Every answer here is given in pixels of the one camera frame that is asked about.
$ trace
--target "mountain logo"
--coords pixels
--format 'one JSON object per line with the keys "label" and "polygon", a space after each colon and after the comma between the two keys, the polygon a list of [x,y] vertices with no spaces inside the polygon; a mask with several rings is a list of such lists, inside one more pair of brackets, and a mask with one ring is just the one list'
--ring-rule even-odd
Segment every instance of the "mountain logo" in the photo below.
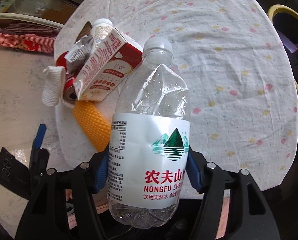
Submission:
{"label": "mountain logo", "polygon": [[176,128],[170,136],[166,133],[161,135],[151,145],[151,149],[155,154],[159,154],[172,161],[176,161],[179,160],[182,155],[188,154],[189,141],[186,135],[181,137],[178,129]]}

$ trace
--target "red striped cloth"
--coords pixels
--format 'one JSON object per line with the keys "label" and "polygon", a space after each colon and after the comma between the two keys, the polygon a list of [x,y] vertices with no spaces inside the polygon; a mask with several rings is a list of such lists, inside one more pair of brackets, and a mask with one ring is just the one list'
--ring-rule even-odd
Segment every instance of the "red striped cloth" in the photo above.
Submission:
{"label": "red striped cloth", "polygon": [[40,37],[35,34],[10,35],[0,33],[0,46],[52,53],[55,39],[54,37]]}
{"label": "red striped cloth", "polygon": [[55,36],[53,33],[53,28],[34,23],[10,23],[6,30],[14,32],[17,35],[34,33],[37,36]]}

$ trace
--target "yellow ring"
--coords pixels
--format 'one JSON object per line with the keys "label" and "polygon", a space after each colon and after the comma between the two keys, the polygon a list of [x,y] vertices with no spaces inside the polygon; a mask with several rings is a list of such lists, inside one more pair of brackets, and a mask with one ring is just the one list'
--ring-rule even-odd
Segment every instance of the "yellow ring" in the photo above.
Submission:
{"label": "yellow ring", "polygon": [[[276,5],[271,6],[268,13],[267,13],[271,23],[273,22],[273,17],[277,13],[281,13],[281,12],[288,13],[288,14],[290,14],[291,16],[293,16],[294,18],[296,18],[298,20],[298,13],[295,12],[293,9],[291,9],[287,6],[281,5],[281,4],[276,4]],[[298,94],[298,84],[297,84],[296,81],[295,81],[295,83],[296,83],[297,94]]]}

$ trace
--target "bottle label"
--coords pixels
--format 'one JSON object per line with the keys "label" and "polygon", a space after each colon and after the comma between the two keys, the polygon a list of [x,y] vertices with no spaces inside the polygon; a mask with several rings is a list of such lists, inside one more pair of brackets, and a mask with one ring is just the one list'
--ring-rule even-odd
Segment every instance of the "bottle label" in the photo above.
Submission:
{"label": "bottle label", "polygon": [[176,203],[185,175],[190,122],[145,114],[114,114],[108,196],[128,206],[162,209]]}

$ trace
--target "tiled floor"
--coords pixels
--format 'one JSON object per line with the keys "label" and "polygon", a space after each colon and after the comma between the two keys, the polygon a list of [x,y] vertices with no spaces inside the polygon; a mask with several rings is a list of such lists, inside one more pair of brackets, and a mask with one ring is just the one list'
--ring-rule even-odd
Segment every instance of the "tiled floor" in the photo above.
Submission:
{"label": "tiled floor", "polygon": [[[53,55],[0,47],[0,150],[5,147],[27,166],[40,123],[49,128],[47,145],[58,144],[55,110],[41,101],[42,71],[52,64]],[[0,223],[12,236],[26,204],[0,185]]]}

